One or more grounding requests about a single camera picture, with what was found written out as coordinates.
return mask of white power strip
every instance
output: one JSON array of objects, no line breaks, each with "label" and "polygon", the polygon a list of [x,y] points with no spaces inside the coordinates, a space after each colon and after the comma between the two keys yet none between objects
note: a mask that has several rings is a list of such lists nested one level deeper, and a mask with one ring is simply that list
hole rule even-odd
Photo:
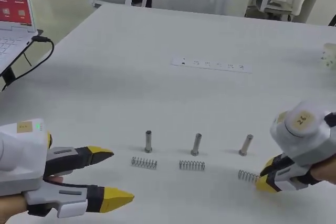
[{"label": "white power strip", "polygon": [[244,65],[233,65],[221,62],[210,62],[201,60],[186,60],[185,58],[175,58],[172,60],[171,65],[185,66],[191,68],[215,69],[215,70],[241,72],[241,73],[252,73],[251,69]]}]

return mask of metal spring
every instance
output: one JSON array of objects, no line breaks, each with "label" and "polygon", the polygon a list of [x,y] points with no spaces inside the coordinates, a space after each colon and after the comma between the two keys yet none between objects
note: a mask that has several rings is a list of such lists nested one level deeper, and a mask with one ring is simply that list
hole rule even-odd
[{"label": "metal spring", "polygon": [[180,160],[180,169],[182,170],[204,170],[205,163],[200,161],[183,161]]},{"label": "metal spring", "polygon": [[249,172],[246,172],[244,170],[239,170],[239,172],[238,172],[238,179],[245,180],[245,181],[251,182],[253,184],[255,184],[259,178],[260,178],[259,175],[249,173]]},{"label": "metal spring", "polygon": [[132,165],[147,169],[156,169],[158,162],[147,158],[132,157]]}]

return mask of hand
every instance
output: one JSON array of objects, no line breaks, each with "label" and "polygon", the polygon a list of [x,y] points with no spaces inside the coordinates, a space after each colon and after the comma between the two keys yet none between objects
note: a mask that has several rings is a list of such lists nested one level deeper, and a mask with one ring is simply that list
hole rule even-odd
[{"label": "hand", "polygon": [[[63,182],[62,177],[51,177],[50,181]],[[27,211],[27,202],[21,195],[0,197],[0,224],[6,223],[10,217]]]},{"label": "hand", "polygon": [[325,180],[336,185],[336,155],[324,162],[314,165],[310,174],[314,179]]}]

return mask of floor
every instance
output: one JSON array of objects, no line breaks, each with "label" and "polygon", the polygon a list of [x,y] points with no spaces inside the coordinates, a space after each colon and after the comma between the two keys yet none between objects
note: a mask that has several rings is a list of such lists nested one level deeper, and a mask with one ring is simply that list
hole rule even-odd
[{"label": "floor", "polygon": [[[43,30],[43,36],[49,37],[54,43],[60,42],[95,11],[89,0],[31,0],[31,3],[37,29]],[[35,43],[27,50],[26,55],[34,64],[49,50],[48,43]],[[29,64],[24,57],[13,65],[16,76],[28,69]]]}]

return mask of finger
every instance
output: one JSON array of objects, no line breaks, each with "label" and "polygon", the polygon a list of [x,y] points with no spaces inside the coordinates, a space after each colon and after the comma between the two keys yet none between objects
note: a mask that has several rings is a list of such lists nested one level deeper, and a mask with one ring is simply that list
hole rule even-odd
[{"label": "finger", "polygon": [[0,223],[4,224],[13,215],[27,211],[27,202],[22,195],[0,197]]},{"label": "finger", "polygon": [[49,177],[47,180],[51,182],[63,183],[63,177]]}]

